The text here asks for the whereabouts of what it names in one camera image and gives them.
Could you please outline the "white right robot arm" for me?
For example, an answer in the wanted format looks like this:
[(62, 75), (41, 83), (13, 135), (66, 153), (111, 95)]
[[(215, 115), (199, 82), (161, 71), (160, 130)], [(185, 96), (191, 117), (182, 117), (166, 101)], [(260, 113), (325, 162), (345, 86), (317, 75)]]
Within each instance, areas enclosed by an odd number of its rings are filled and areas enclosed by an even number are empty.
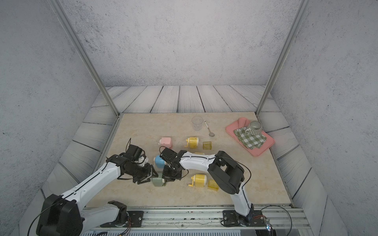
[(183, 170), (197, 170), (208, 173), (221, 190), (228, 193), (233, 201), (239, 221), (250, 223), (254, 215), (254, 206), (245, 191), (245, 169), (241, 163), (232, 159), (226, 152), (213, 155), (200, 155), (181, 150), (178, 153), (165, 148), (160, 158), (167, 163), (163, 168), (162, 178), (173, 182), (182, 178)]

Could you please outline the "blue pencil sharpener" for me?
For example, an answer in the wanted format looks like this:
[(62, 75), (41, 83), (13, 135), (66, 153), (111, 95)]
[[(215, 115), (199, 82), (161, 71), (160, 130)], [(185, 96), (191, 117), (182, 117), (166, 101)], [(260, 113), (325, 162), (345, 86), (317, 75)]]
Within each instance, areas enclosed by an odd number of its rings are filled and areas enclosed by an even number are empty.
[(159, 155), (157, 155), (154, 158), (154, 163), (155, 163), (156, 167), (158, 167), (160, 169), (163, 169), (164, 166), (166, 165), (166, 162)]

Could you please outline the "yellow sharpener top row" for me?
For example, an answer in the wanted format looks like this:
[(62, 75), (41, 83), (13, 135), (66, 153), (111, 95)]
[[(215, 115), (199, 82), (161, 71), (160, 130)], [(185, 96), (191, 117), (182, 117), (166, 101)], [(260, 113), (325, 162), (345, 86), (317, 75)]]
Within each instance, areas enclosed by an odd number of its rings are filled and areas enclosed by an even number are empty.
[(189, 137), (186, 139), (186, 148), (196, 149), (199, 145), (199, 138), (198, 137)]

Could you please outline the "olive yellow tray top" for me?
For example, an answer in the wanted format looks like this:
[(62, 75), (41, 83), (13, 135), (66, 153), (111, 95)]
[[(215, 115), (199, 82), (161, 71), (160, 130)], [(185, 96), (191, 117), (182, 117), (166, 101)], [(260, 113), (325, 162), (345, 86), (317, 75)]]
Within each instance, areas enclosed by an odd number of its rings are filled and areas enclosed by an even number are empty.
[(212, 149), (212, 142), (211, 141), (204, 141), (202, 143), (202, 147), (204, 150), (211, 150)]

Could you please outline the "pink pencil sharpener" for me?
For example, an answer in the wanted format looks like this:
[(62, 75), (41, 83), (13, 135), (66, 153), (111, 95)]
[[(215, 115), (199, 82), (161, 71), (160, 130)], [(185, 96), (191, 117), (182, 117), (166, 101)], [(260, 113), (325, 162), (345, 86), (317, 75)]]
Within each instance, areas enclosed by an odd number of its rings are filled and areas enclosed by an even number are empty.
[(161, 137), (158, 144), (163, 147), (172, 148), (172, 138), (171, 137)]

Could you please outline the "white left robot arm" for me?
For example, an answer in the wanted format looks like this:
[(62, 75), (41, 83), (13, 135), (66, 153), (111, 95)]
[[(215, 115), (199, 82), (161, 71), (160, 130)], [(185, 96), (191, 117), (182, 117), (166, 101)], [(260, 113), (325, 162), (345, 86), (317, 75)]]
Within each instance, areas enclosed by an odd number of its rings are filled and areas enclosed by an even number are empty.
[(103, 224), (115, 224), (130, 229), (127, 206), (117, 201), (92, 210), (87, 203), (114, 180), (123, 175), (137, 184), (148, 183), (158, 177), (153, 165), (138, 146), (131, 145), (126, 152), (112, 155), (92, 175), (61, 195), (52, 194), (45, 199), (41, 213), (36, 217), (38, 236), (78, 236)]

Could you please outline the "green pencil sharpener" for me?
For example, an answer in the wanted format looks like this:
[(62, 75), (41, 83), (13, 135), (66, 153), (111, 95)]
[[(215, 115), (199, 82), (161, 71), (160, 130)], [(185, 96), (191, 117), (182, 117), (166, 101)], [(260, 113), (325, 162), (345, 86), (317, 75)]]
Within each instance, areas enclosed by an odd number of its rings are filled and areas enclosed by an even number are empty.
[(157, 177), (151, 178), (151, 181), (155, 187), (163, 187), (166, 185), (165, 179), (162, 177), (162, 173), (158, 173)]

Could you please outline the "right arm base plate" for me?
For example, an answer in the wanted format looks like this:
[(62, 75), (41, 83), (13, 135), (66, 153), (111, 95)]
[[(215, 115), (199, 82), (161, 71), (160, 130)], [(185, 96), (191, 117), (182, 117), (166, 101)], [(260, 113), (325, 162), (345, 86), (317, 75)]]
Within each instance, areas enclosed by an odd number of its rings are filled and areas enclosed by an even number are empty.
[(259, 210), (253, 210), (247, 216), (243, 216), (234, 210), (224, 210), (221, 225), (225, 227), (265, 227), (267, 225), (265, 217)]

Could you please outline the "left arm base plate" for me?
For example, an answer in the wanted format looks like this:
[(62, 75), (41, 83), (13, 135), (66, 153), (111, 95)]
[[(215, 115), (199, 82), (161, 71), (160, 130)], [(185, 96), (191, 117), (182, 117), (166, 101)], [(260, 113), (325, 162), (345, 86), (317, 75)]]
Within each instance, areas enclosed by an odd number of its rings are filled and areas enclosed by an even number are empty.
[(144, 211), (127, 210), (119, 213), (117, 218), (111, 222), (100, 225), (101, 228), (140, 228), (142, 225)]

